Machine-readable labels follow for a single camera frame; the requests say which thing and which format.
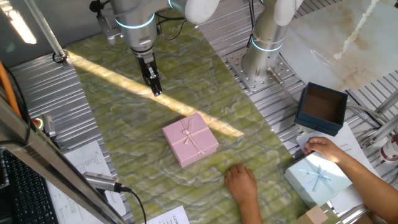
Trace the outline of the person's left hand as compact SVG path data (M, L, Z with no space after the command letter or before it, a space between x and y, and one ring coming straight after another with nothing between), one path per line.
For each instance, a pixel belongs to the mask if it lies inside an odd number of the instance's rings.
M252 171L243 164L230 168L224 181L230 194L240 207L257 202L256 179Z

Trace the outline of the person's right hand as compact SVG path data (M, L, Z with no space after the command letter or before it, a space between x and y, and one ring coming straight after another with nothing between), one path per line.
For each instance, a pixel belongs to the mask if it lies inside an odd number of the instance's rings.
M312 152L318 152L325 159L335 163L339 162L345 153L326 137L311 137L308 139L305 143L304 154L307 156Z

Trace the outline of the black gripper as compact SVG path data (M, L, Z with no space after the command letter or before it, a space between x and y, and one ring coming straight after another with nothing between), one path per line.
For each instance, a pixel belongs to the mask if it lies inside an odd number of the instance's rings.
M155 62L154 53L152 50L136 52L138 64L140 66L144 82L151 88L154 96L159 96L162 93L160 85L159 74L157 69L153 68L152 63Z

